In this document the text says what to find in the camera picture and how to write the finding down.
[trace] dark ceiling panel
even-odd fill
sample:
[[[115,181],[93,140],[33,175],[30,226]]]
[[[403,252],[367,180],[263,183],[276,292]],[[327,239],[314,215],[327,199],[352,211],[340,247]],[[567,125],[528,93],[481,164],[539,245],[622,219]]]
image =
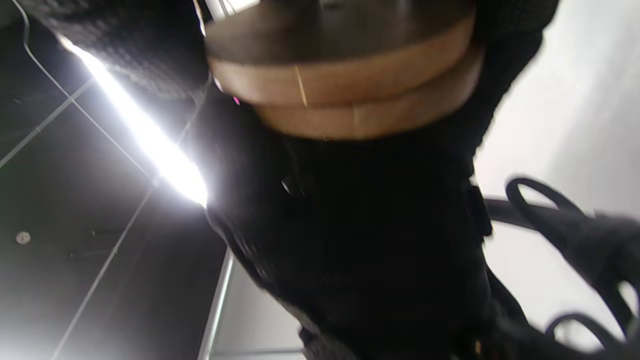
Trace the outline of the dark ceiling panel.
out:
[[[28,133],[66,99],[24,50],[23,31],[21,20],[0,28],[0,150],[7,138]],[[79,60],[35,21],[29,38],[33,54],[70,94],[89,79]]]
[[[0,28],[0,159],[66,99],[24,52],[22,30]],[[30,43],[66,91],[89,79],[35,22]],[[121,81],[176,140],[193,101]],[[149,175],[73,104],[0,167],[0,359],[51,357],[156,172],[97,84],[78,103]],[[161,181],[59,359],[194,359],[225,249],[202,209]]]

